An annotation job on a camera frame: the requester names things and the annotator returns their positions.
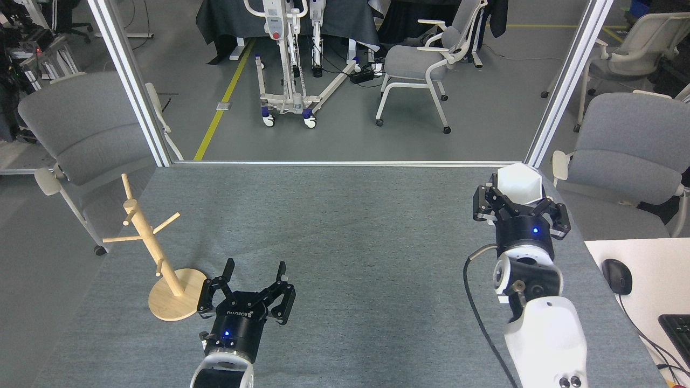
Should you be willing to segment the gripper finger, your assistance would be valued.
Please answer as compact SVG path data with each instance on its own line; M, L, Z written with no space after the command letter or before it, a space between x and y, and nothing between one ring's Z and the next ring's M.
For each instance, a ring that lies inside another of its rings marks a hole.
M231 279L234 266L234 259L228 258L222 275L212 279L208 278L203 282L197 305L197 314L199 314L200 317L210 318L214 316L215 308L212 303L214 294L217 290L221 290L224 293L226 299L231 302L231 305L236 304L236 298L229 287L229 281Z
M488 183L478 186L473 196L473 219L491 225L503 223L513 217L513 202L498 189L498 174L492 174Z
M286 263L280 262L276 280L263 290L261 302L268 309L278 297L282 297L278 306L271 308L267 316L275 319L279 325L286 325L296 297L295 287L288 282Z
M556 240L563 240L571 231L571 223L568 216L567 207L564 203L556 203L550 198L544 198L537 202L533 209L535 216L549 215L551 226L550 236Z

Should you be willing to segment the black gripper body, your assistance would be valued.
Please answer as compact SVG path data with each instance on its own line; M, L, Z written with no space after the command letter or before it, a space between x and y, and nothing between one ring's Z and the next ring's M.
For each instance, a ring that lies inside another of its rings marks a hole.
M495 221L497 255L510 248L528 245L543 249L554 259L554 246L550 236L550 224L543 216L522 216Z
M256 361L259 343L267 320L268 309L263 302L252 307L257 292L233 292L236 303L229 298L220 302L215 308L215 322L210 335L205 340L205 355L214 351L234 352Z

